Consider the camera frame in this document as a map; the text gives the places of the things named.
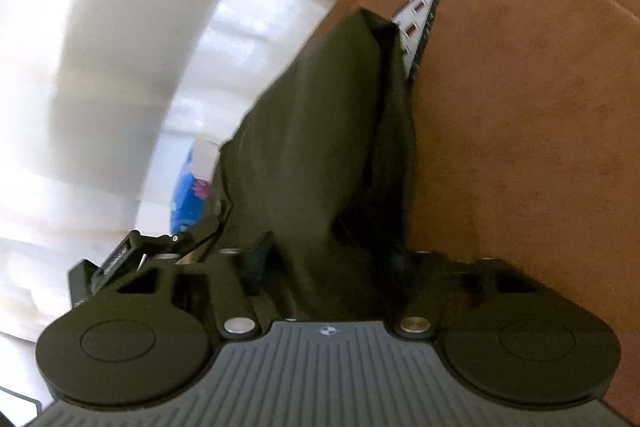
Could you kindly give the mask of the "blue white tissue pack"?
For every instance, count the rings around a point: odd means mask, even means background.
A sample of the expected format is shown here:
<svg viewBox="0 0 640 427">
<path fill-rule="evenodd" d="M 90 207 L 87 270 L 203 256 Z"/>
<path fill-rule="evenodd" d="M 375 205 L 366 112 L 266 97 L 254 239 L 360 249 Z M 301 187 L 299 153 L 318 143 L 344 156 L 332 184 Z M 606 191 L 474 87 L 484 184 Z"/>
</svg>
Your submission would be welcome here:
<svg viewBox="0 0 640 427">
<path fill-rule="evenodd" d="M 182 232 L 200 219 L 219 156 L 219 146 L 212 141 L 193 142 L 182 164 L 171 197 L 170 231 Z"/>
</svg>

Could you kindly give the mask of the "dark olive garment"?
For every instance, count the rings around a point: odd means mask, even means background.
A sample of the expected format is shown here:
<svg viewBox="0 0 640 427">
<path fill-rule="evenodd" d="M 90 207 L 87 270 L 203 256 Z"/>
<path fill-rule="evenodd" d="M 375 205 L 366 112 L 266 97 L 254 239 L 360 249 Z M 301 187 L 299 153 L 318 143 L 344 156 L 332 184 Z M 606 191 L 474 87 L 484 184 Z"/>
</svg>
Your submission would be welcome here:
<svg viewBox="0 0 640 427">
<path fill-rule="evenodd" d="M 299 54 L 220 149 L 216 249 L 270 240 L 259 320 L 376 320 L 405 247 L 414 153 L 398 28 L 349 14 Z"/>
</svg>

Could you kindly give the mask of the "navy patterned cloth mat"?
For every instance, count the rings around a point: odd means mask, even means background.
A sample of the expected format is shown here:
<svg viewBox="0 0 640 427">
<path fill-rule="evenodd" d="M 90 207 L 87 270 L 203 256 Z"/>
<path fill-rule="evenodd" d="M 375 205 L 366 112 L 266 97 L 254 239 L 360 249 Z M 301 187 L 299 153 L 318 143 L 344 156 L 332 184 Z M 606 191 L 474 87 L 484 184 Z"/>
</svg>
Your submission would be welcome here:
<svg viewBox="0 0 640 427">
<path fill-rule="evenodd" d="M 392 16 L 399 30 L 402 64 L 409 87 L 416 80 L 438 4 L 439 0 L 407 0 Z"/>
</svg>

